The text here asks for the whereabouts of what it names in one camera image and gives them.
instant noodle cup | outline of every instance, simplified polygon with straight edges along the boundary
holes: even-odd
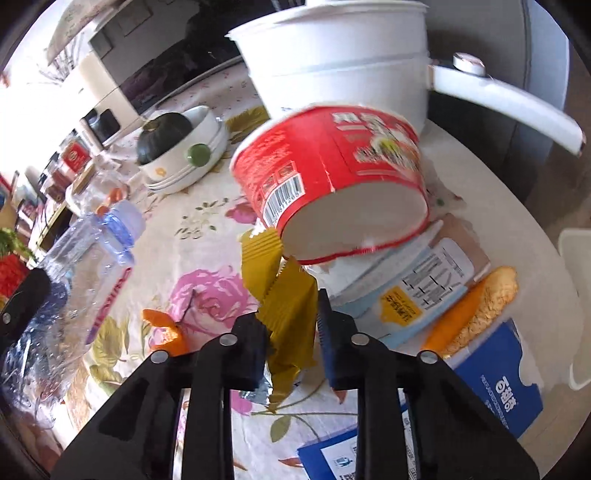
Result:
[[[230,170],[300,264],[393,247],[428,221],[418,137],[401,116],[313,105],[268,121]]]

yellow wrapper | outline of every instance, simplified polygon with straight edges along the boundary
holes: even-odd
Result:
[[[248,232],[241,239],[242,279],[261,302],[256,317],[271,332],[273,352],[267,360],[273,383],[269,407],[273,410],[290,395],[300,371],[314,364],[318,286],[294,258],[277,275],[282,244],[275,229],[246,237]]]

dark green pumpkin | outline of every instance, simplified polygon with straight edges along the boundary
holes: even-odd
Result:
[[[169,112],[147,122],[139,135],[137,153],[140,165],[165,154],[193,130],[187,117]]]

green circle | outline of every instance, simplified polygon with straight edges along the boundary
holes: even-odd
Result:
[[[189,148],[187,159],[193,167],[204,167],[212,157],[212,151],[205,143],[198,143]]]

yellow label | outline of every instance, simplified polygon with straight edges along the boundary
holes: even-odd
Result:
[[[423,313],[398,286],[391,288],[382,295],[380,302],[382,304],[381,319],[383,322],[394,322],[406,327]]]

